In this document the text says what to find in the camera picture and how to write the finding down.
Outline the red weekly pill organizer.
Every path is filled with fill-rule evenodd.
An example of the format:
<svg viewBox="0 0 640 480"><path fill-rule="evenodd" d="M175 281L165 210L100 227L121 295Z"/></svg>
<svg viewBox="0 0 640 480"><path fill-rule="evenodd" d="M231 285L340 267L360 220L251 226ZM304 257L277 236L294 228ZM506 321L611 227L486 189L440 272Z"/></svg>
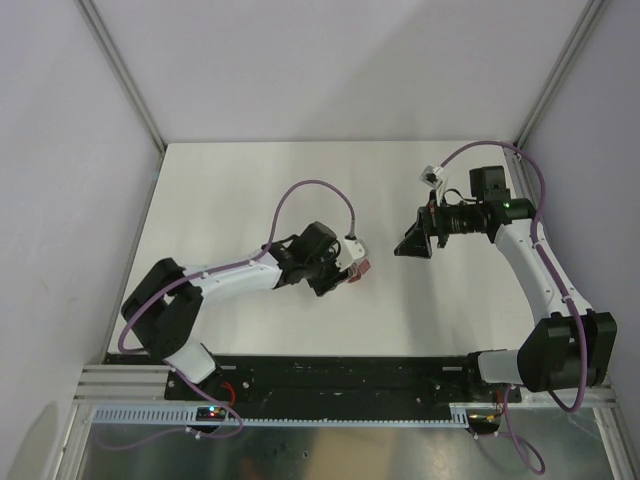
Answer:
<svg viewBox="0 0 640 480"><path fill-rule="evenodd" d="M349 269L350 278L348 282L354 283L359 281L370 270L370 268L371 263L367 258L355 261Z"/></svg>

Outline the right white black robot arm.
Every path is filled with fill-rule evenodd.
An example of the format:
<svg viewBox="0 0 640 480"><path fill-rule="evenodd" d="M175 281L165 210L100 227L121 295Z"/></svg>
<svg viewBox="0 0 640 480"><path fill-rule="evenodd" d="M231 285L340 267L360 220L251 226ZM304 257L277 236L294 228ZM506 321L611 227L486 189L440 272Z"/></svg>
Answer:
<svg viewBox="0 0 640 480"><path fill-rule="evenodd" d="M484 234L509 263L530 306L534 328L517 350L475 352L476 367L462 376L464 393L486 400L498 384L511 383L531 392L551 392L601 385L606 377L617 324L597 312L571 284L546 234L535 222L527 198L514 198L501 166L470 171L471 199L445 199L443 170L428 166L421 175L431 191L426 205L394 253L429 259L450 236Z"/></svg>

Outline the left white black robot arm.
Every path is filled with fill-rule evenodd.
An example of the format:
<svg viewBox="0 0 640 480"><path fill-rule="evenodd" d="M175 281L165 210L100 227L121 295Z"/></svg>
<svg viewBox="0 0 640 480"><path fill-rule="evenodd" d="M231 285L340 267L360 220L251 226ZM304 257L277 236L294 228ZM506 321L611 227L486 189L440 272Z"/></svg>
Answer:
<svg viewBox="0 0 640 480"><path fill-rule="evenodd" d="M124 301L121 315L143 352L180 372L197 397L209 399L220 391L222 376L213 354L193 334L205 305L303 280L322 297L354 277L365 257L355 236L339 238L316 221L229 265L186 268L162 259Z"/></svg>

